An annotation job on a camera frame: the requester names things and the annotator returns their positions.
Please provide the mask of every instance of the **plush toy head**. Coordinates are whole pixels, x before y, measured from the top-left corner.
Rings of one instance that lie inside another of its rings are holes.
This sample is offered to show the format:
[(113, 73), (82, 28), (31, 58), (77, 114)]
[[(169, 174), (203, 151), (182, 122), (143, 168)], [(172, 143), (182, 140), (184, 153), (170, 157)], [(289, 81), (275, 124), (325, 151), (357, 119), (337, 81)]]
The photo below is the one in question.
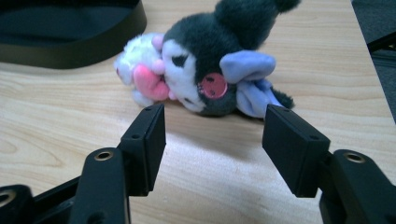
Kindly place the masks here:
[[(268, 104), (291, 107), (292, 100), (273, 91), (265, 79), (275, 69), (275, 59), (254, 50), (268, 37), (276, 16), (298, 4), (222, 0), (214, 12), (184, 18), (164, 36), (139, 36), (128, 44), (135, 45), (134, 51), (127, 45), (115, 66), (125, 84), (135, 84), (134, 98), (141, 105), (169, 97), (202, 115), (221, 116), (238, 108), (264, 118)], [(137, 50), (144, 46), (149, 50)], [(150, 59), (134, 61), (132, 55)]]

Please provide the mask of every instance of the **plush toy eye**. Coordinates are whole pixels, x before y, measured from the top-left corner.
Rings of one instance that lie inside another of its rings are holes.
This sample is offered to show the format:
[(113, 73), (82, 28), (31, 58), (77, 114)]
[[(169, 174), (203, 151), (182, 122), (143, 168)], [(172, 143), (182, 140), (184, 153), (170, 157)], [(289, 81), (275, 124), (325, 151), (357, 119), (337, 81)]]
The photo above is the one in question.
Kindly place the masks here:
[(177, 67), (184, 67), (184, 63), (187, 60), (187, 55), (180, 55), (172, 57), (172, 62)]

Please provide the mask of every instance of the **black and white plush toy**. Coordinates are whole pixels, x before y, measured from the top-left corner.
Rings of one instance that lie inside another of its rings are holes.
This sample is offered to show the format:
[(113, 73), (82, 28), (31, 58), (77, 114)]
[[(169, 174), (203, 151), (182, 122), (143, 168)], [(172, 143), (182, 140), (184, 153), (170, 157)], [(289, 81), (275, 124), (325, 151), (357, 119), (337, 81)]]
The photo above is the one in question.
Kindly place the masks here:
[(142, 106), (179, 100), (190, 111), (222, 116), (239, 109), (264, 118), (268, 104), (293, 107), (265, 78), (276, 60), (255, 51), (270, 34), (278, 14), (300, 0), (221, 0), (212, 13), (178, 21), (162, 34), (128, 42), (114, 66), (122, 82), (134, 84)]

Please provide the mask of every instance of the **wood grain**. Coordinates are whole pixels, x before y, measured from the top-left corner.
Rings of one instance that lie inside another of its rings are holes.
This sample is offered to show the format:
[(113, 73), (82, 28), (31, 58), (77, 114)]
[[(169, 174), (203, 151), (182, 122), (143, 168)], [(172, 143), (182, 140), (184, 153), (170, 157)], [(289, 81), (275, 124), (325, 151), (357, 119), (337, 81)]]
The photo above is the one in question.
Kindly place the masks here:
[[(146, 32), (165, 32), (215, 0), (146, 0)], [(331, 151), (370, 156), (396, 182), (396, 128), (349, 0), (306, 0), (281, 15), (261, 52), (294, 111)], [(112, 63), (53, 70), (0, 63), (0, 186), (35, 195), (80, 175), (85, 157), (115, 147), (142, 109)], [(296, 199), (261, 147), (263, 122), (203, 118), (165, 103), (167, 145), (155, 190), (131, 198), (133, 223), (320, 223), (316, 199)]]

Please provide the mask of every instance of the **kuromi plush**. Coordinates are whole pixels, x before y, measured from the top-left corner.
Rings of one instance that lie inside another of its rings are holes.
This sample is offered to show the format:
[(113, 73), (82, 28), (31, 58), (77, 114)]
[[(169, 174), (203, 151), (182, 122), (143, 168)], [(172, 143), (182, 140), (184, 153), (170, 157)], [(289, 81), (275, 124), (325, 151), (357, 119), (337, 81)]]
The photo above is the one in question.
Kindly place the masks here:
[(239, 109), (264, 118), (268, 104), (293, 107), (265, 78), (274, 57), (255, 51), (270, 34), (278, 14), (300, 0), (221, 0), (215, 11), (183, 18), (162, 34), (132, 39), (114, 66), (122, 82), (134, 85), (142, 106), (166, 99), (206, 116)]

